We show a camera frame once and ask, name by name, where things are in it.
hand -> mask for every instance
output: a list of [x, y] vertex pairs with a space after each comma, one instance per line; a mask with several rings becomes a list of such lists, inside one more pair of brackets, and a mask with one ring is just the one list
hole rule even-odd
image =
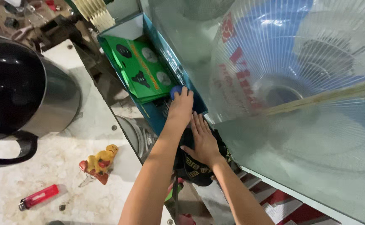
[[174, 101], [168, 110], [167, 121], [175, 121], [184, 128], [189, 124], [194, 104], [194, 93], [187, 87], [182, 87], [181, 95], [174, 92]]
[[195, 150], [187, 146], [181, 146], [181, 149], [192, 156], [195, 160], [208, 165], [210, 168], [219, 160], [221, 156], [217, 141], [210, 131], [209, 124], [203, 120], [202, 114], [194, 112], [191, 118], [191, 129], [194, 134]]

yellow figurine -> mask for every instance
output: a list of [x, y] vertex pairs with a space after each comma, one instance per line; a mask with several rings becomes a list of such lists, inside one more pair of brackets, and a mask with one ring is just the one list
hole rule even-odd
[[109, 175], [106, 173], [118, 152], [116, 145], [108, 145], [105, 151], [98, 152], [95, 156], [88, 156], [88, 160], [80, 162], [82, 171], [96, 177], [102, 184], [107, 183]]

red lighter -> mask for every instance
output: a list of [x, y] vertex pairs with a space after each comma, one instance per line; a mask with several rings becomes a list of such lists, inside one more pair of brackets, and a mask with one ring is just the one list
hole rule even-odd
[[32, 194], [26, 198], [21, 199], [20, 203], [18, 204], [18, 208], [20, 211], [24, 211], [26, 209], [30, 209], [34, 205], [45, 201], [48, 198], [51, 198], [59, 193], [59, 189], [57, 185], [52, 185], [47, 187], [35, 194]]

black pot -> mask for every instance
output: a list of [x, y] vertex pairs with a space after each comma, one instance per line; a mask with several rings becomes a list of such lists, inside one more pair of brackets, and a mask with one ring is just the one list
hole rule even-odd
[[22, 44], [0, 37], [0, 139], [16, 140], [20, 154], [0, 166], [29, 160], [38, 137], [60, 132], [80, 104], [76, 83]]

pot handle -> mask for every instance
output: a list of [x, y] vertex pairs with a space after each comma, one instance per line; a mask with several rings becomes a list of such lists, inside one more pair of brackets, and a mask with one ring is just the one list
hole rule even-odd
[[16, 163], [22, 163], [29, 160], [36, 153], [38, 148], [38, 137], [25, 131], [17, 131], [13, 134], [20, 145], [20, 154], [13, 159], [0, 159], [0, 167], [9, 166]]

